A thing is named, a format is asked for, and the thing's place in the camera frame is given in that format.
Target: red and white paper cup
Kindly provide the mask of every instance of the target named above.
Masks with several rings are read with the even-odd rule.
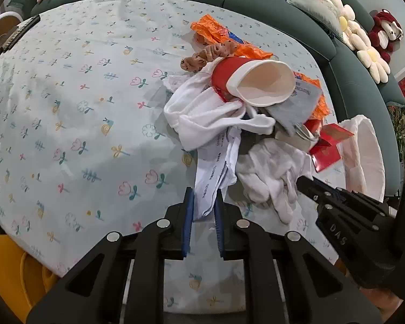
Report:
[[[267,107],[291,96],[295,77],[288,64],[281,61],[227,57],[213,70],[212,86],[252,106]]]

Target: tablecloth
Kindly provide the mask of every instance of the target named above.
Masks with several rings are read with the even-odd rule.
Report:
[[[238,37],[321,81],[293,38],[243,15],[185,0],[85,0],[41,14],[0,56],[0,224],[42,264],[64,275],[109,231],[140,231],[183,200],[195,180],[195,152],[182,149],[163,106],[162,80],[200,49],[190,23],[209,13]],[[317,175],[345,186],[342,162]],[[336,253],[301,196],[293,222],[230,188],[244,217],[279,234],[298,230],[330,261]],[[165,263],[165,309],[244,309],[240,261],[223,262],[213,221],[193,224],[191,252]]]

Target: metal bolt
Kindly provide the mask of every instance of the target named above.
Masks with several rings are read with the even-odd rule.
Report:
[[[290,231],[287,234],[287,238],[290,239],[291,241],[298,241],[298,240],[300,240],[301,236],[296,231]]]
[[[158,220],[158,222],[156,223],[156,225],[160,228],[167,228],[170,226],[170,221],[169,220]]]
[[[249,221],[248,220],[238,220],[237,222],[236,222],[236,225],[239,227],[239,228],[247,228],[249,225],[251,225],[250,223],[249,223]]]
[[[109,242],[115,242],[115,241],[117,241],[118,239],[120,239],[120,234],[117,233],[116,231],[113,231],[112,233],[109,233],[109,234],[107,235],[107,240],[108,240]]]

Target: brown twisted object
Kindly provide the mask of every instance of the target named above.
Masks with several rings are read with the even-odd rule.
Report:
[[[226,40],[224,43],[207,45],[199,52],[195,52],[191,57],[181,60],[180,67],[188,72],[199,72],[207,62],[212,62],[218,57],[228,57],[233,55],[238,45],[233,40]]]

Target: green sofa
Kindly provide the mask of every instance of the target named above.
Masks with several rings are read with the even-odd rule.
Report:
[[[24,17],[80,0],[11,0]],[[396,137],[385,103],[404,103],[402,92],[394,77],[376,85],[366,68],[344,44],[330,39],[308,15],[286,0],[193,0],[220,6],[249,16],[290,35],[306,47],[324,75],[338,121],[364,114],[370,118],[381,147],[386,171],[386,195],[393,196],[400,184],[400,163]],[[342,0],[355,11],[356,20],[366,31],[374,25],[372,17],[357,0]]]

